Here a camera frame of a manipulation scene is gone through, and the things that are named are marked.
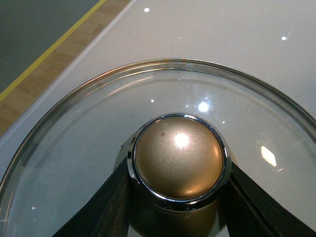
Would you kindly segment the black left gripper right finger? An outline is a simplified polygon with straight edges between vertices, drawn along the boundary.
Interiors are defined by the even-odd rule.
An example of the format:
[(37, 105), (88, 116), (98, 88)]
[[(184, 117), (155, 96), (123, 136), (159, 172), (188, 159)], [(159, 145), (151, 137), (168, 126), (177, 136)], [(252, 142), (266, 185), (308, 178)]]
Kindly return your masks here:
[(316, 232), (283, 208), (237, 165), (226, 184), (231, 237), (314, 237)]

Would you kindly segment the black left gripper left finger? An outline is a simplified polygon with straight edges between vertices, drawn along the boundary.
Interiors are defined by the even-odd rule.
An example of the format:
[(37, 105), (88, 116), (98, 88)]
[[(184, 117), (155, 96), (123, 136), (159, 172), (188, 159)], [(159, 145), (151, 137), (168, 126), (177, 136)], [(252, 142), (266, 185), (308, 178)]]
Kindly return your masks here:
[(89, 202), (54, 236), (126, 237), (129, 211), (129, 172), (124, 158)]

